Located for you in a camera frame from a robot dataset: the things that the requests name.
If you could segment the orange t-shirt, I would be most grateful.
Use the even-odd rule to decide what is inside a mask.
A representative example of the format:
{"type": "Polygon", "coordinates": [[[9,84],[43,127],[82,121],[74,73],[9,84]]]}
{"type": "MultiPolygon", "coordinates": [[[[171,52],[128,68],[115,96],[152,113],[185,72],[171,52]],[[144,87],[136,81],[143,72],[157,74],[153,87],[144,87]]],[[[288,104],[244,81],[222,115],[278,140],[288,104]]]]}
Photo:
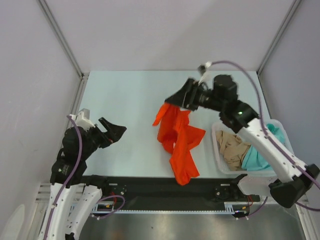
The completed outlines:
{"type": "Polygon", "coordinates": [[[152,124],[159,126],[157,140],[171,154],[169,163],[176,182],[181,186],[200,175],[191,150],[201,143],[206,133],[204,129],[190,125],[190,113],[190,110],[164,103],[152,124]]]}

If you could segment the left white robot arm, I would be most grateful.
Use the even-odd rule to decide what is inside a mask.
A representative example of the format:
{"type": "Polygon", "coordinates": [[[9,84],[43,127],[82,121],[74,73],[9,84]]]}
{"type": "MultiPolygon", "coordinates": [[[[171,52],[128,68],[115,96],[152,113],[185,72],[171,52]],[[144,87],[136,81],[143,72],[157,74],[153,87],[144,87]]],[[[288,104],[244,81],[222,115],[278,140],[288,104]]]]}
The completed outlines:
{"type": "Polygon", "coordinates": [[[87,159],[96,150],[118,142],[127,128],[101,117],[98,121],[106,130],[101,131],[85,116],[71,114],[67,118],[72,127],[65,131],[62,147],[51,167],[49,202],[38,235],[40,240],[77,240],[99,201],[120,198],[125,203],[122,195],[112,194],[107,177],[91,175],[75,208],[71,208],[87,169],[87,159]]]}

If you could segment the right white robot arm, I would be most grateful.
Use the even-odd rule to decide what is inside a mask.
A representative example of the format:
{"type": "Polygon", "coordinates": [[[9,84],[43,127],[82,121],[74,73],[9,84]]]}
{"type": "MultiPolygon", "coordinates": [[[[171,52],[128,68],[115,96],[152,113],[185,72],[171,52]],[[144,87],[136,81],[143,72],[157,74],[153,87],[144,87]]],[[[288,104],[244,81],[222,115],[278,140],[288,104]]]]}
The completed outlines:
{"type": "Polygon", "coordinates": [[[211,89],[189,78],[165,103],[195,111],[198,107],[219,113],[222,123],[249,141],[270,164],[275,177],[243,174],[230,188],[231,196],[242,201],[248,195],[272,197],[284,208],[291,208],[314,184],[320,169],[307,165],[288,150],[247,103],[238,99],[238,85],[231,75],[217,75],[211,89]]]}

